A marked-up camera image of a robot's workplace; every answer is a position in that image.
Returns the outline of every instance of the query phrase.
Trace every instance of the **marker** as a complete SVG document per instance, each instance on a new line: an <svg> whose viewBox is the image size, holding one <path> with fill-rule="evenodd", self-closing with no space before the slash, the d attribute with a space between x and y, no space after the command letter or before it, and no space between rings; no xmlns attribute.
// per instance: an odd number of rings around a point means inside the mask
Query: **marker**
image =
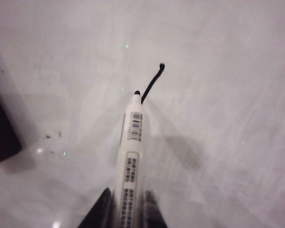
<svg viewBox="0 0 285 228"><path fill-rule="evenodd" d="M146 137L146 112L143 101L164 67L164 64L160 64L159 72L142 96L138 90L135 91L124 112L112 201L112 228L140 227L143 212L143 152Z"/></svg>

